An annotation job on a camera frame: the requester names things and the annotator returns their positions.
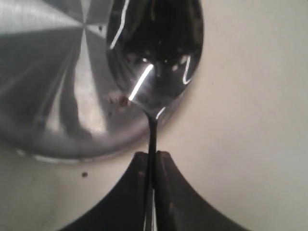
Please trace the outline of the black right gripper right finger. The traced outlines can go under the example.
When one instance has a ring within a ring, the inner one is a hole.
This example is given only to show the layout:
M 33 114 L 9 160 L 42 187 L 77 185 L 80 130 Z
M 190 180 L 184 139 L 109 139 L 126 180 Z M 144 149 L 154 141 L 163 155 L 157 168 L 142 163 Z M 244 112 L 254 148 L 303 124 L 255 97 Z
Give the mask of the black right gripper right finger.
M 245 231 L 204 200 L 181 174 L 170 153 L 154 158 L 154 197 L 159 231 Z

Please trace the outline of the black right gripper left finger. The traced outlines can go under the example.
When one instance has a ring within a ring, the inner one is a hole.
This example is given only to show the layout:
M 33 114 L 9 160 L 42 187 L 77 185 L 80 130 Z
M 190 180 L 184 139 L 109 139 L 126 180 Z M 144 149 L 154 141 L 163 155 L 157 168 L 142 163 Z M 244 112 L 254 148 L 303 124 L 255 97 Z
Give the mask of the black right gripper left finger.
M 144 230 L 148 155 L 136 152 L 112 190 L 63 231 Z

